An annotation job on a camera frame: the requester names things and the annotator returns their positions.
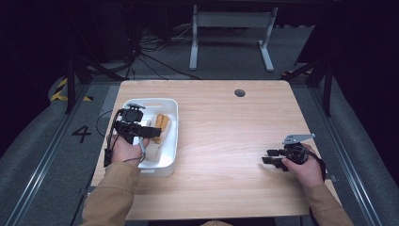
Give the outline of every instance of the white container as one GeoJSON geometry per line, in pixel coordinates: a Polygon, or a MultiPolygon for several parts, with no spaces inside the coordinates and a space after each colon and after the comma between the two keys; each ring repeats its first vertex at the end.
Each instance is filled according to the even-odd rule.
{"type": "Polygon", "coordinates": [[[147,161],[146,159],[138,165],[141,168],[142,176],[169,176],[175,170],[175,159],[179,128],[179,114],[176,101],[168,98],[147,98],[147,99],[131,99],[123,105],[123,108],[129,108],[128,104],[137,104],[145,106],[140,109],[143,112],[141,125],[147,125],[151,121],[153,115],[168,115],[171,125],[168,135],[162,143],[158,152],[160,153],[159,161],[147,161]]]}

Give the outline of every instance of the sweatshirt sleeve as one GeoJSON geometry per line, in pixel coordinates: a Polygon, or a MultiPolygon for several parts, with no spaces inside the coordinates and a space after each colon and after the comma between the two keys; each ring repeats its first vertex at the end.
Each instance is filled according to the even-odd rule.
{"type": "Polygon", "coordinates": [[[128,163],[109,165],[105,177],[85,200],[82,225],[124,225],[139,174],[140,169],[128,163]]]}
{"type": "Polygon", "coordinates": [[[313,186],[307,190],[308,202],[314,218],[323,225],[353,225],[343,207],[328,190],[326,185],[313,186]]]}

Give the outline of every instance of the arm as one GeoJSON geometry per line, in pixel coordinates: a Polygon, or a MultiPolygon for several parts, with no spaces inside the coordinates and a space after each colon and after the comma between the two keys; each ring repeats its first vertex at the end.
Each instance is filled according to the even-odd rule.
{"type": "Polygon", "coordinates": [[[104,178],[85,201],[84,226],[124,225],[133,204],[140,175],[141,149],[122,137],[113,136],[111,143],[115,143],[112,164],[105,169],[104,178]]]}
{"type": "MultiPolygon", "coordinates": [[[[314,152],[311,146],[302,144],[314,152]]],[[[343,207],[326,187],[320,165],[312,156],[303,165],[297,165],[287,158],[282,163],[292,171],[302,184],[309,206],[319,225],[353,225],[343,207]]]]}

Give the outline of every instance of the wooden table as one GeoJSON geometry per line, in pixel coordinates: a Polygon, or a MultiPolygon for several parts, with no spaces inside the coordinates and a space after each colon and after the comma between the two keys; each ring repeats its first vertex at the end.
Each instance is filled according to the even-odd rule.
{"type": "MultiPolygon", "coordinates": [[[[281,148],[287,135],[310,133],[287,82],[127,81],[120,85],[114,114],[136,98],[174,99],[179,138],[176,170],[168,177],[142,176],[126,219],[309,214],[294,175],[261,159],[266,150],[281,148]],[[246,95],[237,97],[237,89],[246,95]]],[[[306,143],[317,151],[312,139],[306,143]]],[[[92,186],[104,177],[103,162],[102,150],[92,186]]]]}

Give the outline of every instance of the hand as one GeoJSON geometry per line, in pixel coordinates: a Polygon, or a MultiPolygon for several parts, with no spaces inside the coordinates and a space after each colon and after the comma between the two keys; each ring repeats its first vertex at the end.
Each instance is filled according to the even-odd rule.
{"type": "MultiPolygon", "coordinates": [[[[314,153],[314,149],[310,145],[302,145],[308,151],[314,153]]],[[[308,155],[308,160],[302,165],[297,165],[285,157],[281,159],[281,162],[295,174],[296,178],[305,189],[312,186],[322,185],[324,183],[320,165],[317,160],[310,155],[308,155]]]]}
{"type": "MultiPolygon", "coordinates": [[[[150,143],[150,140],[147,138],[143,139],[143,145],[144,147],[147,147],[150,143]]],[[[130,163],[134,166],[138,167],[138,164],[140,164],[142,152],[139,144],[132,145],[126,141],[121,136],[117,135],[112,135],[111,137],[111,143],[110,147],[113,147],[112,150],[112,159],[111,162],[123,162],[128,159],[132,159],[129,161],[126,161],[127,163],[130,163]]]]}

